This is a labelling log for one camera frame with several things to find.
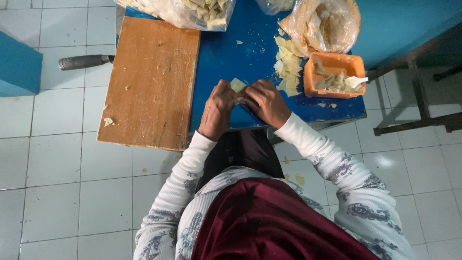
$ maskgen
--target wooden cutting board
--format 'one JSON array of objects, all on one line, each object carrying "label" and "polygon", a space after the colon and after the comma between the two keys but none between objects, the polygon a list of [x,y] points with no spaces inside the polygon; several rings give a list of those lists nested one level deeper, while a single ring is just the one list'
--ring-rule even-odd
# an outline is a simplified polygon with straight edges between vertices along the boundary
[{"label": "wooden cutting board", "polygon": [[97,140],[185,150],[199,40],[198,30],[125,17]]}]

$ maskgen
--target plastic bag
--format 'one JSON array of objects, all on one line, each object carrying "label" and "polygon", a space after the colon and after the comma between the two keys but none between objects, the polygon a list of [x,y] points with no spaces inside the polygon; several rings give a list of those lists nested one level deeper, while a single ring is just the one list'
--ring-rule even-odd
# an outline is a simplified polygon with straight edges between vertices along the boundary
[{"label": "plastic bag", "polygon": [[[357,8],[356,2],[349,3]],[[353,47],[360,30],[359,9],[354,10],[355,16],[352,9],[344,0],[297,0],[292,13],[279,25],[305,58],[312,52],[345,54]]]},{"label": "plastic bag", "polygon": [[179,28],[226,31],[236,0],[114,0]]},{"label": "plastic bag", "polygon": [[260,9],[267,15],[289,11],[293,8],[294,0],[255,0]]}]

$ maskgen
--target wrist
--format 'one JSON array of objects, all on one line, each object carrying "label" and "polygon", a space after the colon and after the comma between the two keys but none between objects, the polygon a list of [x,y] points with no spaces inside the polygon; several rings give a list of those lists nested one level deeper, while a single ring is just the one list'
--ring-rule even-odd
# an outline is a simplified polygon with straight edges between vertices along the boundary
[{"label": "wrist", "polygon": [[289,120],[291,115],[292,115],[292,112],[288,109],[287,111],[282,111],[279,115],[279,120],[274,125],[274,127],[277,129],[281,129],[286,124],[286,122]]},{"label": "wrist", "polygon": [[212,142],[218,141],[219,137],[212,135],[211,133],[206,131],[202,126],[199,126],[199,129],[197,130],[197,132]]}]

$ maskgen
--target blue table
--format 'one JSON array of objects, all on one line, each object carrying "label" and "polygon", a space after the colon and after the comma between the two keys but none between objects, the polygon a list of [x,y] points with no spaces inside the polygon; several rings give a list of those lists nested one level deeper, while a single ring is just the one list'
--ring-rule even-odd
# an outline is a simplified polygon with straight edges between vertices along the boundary
[{"label": "blue table", "polygon": [[[280,12],[275,16],[265,15],[255,1],[238,0],[226,32],[202,32],[190,132],[199,128],[205,102],[220,79],[231,81],[236,77],[252,83],[263,78],[271,80],[275,85],[279,84],[280,79],[273,68],[278,52],[274,36],[279,36],[277,21],[288,14],[289,12]],[[153,19],[152,16],[129,7],[125,15]],[[302,94],[288,98],[286,93],[281,91],[282,97],[291,111],[304,121],[312,122],[310,125],[315,129],[367,116],[362,96],[351,99],[308,98],[303,94],[303,78],[300,78],[297,89]],[[331,103],[337,104],[337,107],[329,107]],[[249,112],[247,107],[234,107],[230,129],[264,127],[267,127],[267,124]]]}]

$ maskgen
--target floral pattern sleeve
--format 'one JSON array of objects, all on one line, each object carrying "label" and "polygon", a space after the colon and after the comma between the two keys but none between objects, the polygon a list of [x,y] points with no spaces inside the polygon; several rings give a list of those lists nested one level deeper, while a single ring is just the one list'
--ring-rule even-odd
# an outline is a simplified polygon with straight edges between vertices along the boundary
[{"label": "floral pattern sleeve", "polygon": [[382,260],[414,259],[395,210],[395,199],[363,163],[294,113],[275,134],[295,145],[325,180],[337,185],[339,211],[334,216],[335,223],[354,233]]},{"label": "floral pattern sleeve", "polygon": [[178,224],[194,198],[204,162],[215,142],[195,133],[171,176],[143,218],[135,237],[134,260],[175,259]]}]

